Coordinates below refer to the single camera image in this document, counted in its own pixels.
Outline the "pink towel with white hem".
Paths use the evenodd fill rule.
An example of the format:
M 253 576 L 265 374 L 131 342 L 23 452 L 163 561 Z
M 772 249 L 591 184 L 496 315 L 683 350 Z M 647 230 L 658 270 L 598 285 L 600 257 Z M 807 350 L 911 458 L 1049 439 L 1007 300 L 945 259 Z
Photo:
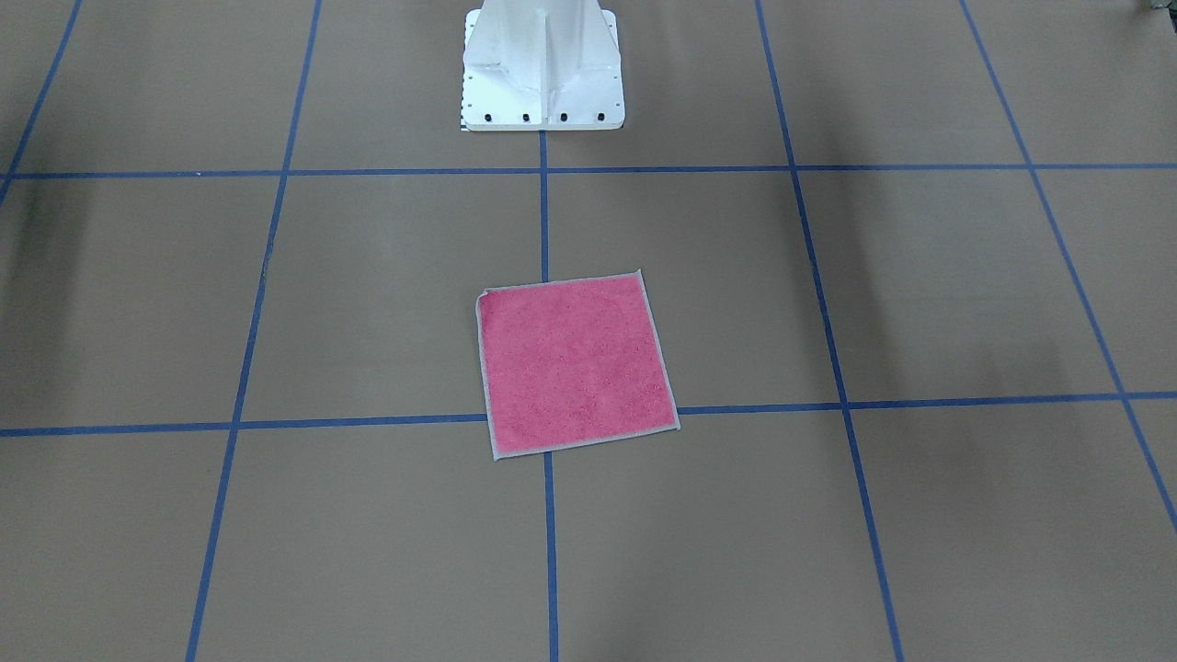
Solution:
M 680 430 L 640 271 L 488 287 L 474 315 L 496 461 Z

